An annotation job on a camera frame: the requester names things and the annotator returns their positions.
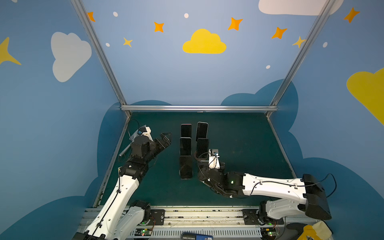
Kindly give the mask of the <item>left aluminium frame post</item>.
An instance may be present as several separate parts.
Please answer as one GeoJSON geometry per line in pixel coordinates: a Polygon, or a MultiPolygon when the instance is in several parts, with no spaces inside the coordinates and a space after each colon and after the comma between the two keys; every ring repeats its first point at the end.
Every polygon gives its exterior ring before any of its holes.
{"type": "Polygon", "coordinates": [[[124,97],[124,94],[121,90],[121,87],[118,83],[118,80],[112,70],[112,67],[107,59],[107,56],[105,54],[105,51],[103,50],[103,47],[101,45],[101,42],[96,34],[96,31],[93,27],[92,21],[89,19],[88,13],[86,11],[86,8],[84,6],[83,1],[80,0],[71,0],[73,7],[75,8],[75,11],[91,41],[91,44],[101,62],[101,65],[110,81],[110,84],[122,106],[125,106],[127,104],[127,101],[124,97]]]}

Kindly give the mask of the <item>green phone middle left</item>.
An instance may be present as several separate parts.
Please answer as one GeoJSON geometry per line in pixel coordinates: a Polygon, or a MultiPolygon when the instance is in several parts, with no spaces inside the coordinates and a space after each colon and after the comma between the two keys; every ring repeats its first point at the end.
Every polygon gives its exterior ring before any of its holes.
{"type": "Polygon", "coordinates": [[[180,138],[180,156],[186,157],[192,154],[192,139],[190,137],[180,138]]]}

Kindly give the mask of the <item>right aluminium frame post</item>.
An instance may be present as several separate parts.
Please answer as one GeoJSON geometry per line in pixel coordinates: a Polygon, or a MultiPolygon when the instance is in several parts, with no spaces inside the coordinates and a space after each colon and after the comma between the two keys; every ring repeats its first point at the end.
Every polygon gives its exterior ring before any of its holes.
{"type": "Polygon", "coordinates": [[[336,0],[328,0],[325,1],[325,4],[323,8],[321,9],[318,17],[316,18],[313,26],[311,27],[306,41],[300,48],[295,60],[293,61],[293,64],[291,65],[287,75],[283,79],[280,87],[278,88],[275,96],[273,97],[270,107],[277,111],[278,110],[278,104],[280,100],[282,99],[284,93],[288,89],[288,86],[292,82],[294,76],[296,75],[297,71],[299,70],[301,64],[303,63],[306,55],[309,53],[313,43],[315,42],[317,36],[321,32],[322,28],[324,27],[325,23],[327,22],[329,16],[331,15],[331,10],[333,6],[336,4],[336,0]]]}

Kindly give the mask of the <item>aluminium frame post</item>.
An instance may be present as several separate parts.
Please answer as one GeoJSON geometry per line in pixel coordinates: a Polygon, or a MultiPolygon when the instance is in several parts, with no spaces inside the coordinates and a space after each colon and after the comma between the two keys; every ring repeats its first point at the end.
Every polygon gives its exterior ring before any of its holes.
{"type": "Polygon", "coordinates": [[[127,101],[124,97],[124,94],[121,90],[121,87],[118,83],[118,80],[112,70],[112,67],[107,59],[107,56],[105,54],[105,51],[103,50],[103,47],[101,45],[101,42],[96,34],[96,31],[93,27],[92,21],[89,19],[88,13],[86,11],[86,8],[84,6],[83,1],[80,0],[71,0],[73,7],[75,8],[75,11],[91,41],[91,44],[101,62],[101,65],[110,81],[110,84],[122,106],[125,106],[127,104],[127,101]]]}
{"type": "Polygon", "coordinates": [[[292,82],[294,76],[296,75],[297,71],[299,70],[301,64],[303,63],[306,55],[309,53],[313,43],[315,42],[317,36],[321,32],[322,28],[324,27],[325,23],[327,22],[329,16],[331,15],[331,10],[333,6],[336,4],[336,0],[328,0],[325,1],[325,4],[323,8],[321,9],[318,17],[316,18],[313,26],[311,27],[306,41],[300,48],[295,60],[293,61],[293,64],[291,65],[287,75],[283,79],[280,87],[278,88],[275,96],[273,97],[270,107],[277,111],[278,110],[278,104],[280,100],[282,99],[284,93],[288,89],[288,86],[292,82]]]}

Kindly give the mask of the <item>blue black tool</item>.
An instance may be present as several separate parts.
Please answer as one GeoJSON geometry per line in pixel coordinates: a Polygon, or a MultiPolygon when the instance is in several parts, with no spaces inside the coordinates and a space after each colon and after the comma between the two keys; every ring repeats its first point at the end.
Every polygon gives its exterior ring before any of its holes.
{"type": "Polygon", "coordinates": [[[214,237],[210,235],[195,234],[195,233],[182,233],[181,240],[213,240],[214,237]]]}

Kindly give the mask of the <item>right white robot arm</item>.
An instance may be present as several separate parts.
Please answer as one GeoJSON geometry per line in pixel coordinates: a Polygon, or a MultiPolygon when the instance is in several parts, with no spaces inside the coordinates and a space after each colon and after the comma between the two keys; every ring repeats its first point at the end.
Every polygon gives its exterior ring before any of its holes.
{"type": "Polygon", "coordinates": [[[296,179],[273,179],[242,172],[224,172],[224,168],[210,168],[208,161],[198,163],[198,179],[216,194],[227,198],[267,196],[274,201],[263,201],[257,213],[262,225],[287,216],[306,215],[327,221],[332,218],[328,198],[322,182],[304,174],[296,179]]]}

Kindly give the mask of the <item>dark phone middle right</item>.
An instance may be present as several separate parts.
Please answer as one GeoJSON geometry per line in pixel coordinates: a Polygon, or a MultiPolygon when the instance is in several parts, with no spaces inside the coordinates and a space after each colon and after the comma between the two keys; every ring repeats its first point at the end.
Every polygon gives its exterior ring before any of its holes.
{"type": "Polygon", "coordinates": [[[196,150],[196,158],[197,159],[206,159],[209,153],[209,139],[207,138],[199,138],[197,140],[197,150],[196,150]]]}

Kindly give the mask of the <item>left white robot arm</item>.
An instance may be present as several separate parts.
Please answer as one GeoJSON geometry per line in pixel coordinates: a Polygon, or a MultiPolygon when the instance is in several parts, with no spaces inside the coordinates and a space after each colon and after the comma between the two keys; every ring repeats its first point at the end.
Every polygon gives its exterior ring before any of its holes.
{"type": "Polygon", "coordinates": [[[150,220],[151,206],[147,202],[133,202],[128,212],[122,214],[149,170],[149,163],[172,143],[172,133],[162,133],[152,139],[150,134],[140,134],[131,143],[131,154],[119,169],[114,191],[102,210],[83,233],[75,233],[74,240],[125,240],[141,223],[150,220]]]}

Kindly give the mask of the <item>silver metal garden trowel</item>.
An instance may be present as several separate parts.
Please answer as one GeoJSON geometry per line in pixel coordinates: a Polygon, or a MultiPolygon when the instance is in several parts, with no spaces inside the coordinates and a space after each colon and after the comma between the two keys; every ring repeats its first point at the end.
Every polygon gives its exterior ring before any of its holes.
{"type": "Polygon", "coordinates": [[[130,148],[131,146],[131,143],[134,141],[134,139],[139,135],[139,129],[137,129],[129,138],[129,140],[131,141],[119,154],[118,154],[118,157],[121,158],[122,156],[124,156],[126,154],[126,152],[128,151],[128,149],[130,148]]]}

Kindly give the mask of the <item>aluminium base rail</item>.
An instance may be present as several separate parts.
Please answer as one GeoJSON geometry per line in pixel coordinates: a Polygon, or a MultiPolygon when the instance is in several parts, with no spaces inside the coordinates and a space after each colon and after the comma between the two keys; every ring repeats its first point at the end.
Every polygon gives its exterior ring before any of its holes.
{"type": "Polygon", "coordinates": [[[285,240],[317,220],[288,216],[261,225],[256,207],[126,207],[119,217],[103,208],[86,209],[79,233],[101,240],[179,240],[183,233],[213,240],[285,240]]]}

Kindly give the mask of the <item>pink phone back left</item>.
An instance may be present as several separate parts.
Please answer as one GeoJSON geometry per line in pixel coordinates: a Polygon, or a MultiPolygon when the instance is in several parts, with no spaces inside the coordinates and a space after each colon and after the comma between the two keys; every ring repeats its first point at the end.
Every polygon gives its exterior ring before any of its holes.
{"type": "Polygon", "coordinates": [[[192,125],[191,124],[181,124],[181,137],[182,138],[192,138],[192,125]]]}

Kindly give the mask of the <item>silver phone back right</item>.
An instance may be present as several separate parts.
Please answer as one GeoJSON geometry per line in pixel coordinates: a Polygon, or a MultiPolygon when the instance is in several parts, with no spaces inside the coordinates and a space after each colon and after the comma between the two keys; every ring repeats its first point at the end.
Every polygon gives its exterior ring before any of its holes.
{"type": "Polygon", "coordinates": [[[208,135],[209,124],[205,122],[197,123],[196,141],[198,139],[206,139],[208,135]]]}

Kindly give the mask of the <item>yellow cloth bag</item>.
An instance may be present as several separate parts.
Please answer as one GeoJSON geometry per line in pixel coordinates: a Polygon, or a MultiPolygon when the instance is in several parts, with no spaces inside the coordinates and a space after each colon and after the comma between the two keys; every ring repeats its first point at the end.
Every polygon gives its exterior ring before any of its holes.
{"type": "Polygon", "coordinates": [[[324,221],[319,221],[314,225],[307,225],[303,228],[303,233],[297,240],[328,240],[332,236],[332,231],[324,221]]]}

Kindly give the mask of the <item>horizontal aluminium frame bar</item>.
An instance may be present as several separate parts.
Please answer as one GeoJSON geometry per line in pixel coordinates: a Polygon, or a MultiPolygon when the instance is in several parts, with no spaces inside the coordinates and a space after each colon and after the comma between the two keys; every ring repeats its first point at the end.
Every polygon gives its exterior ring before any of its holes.
{"type": "Polygon", "coordinates": [[[122,105],[122,111],[155,112],[276,112],[276,106],[160,106],[160,105],[122,105]]]}

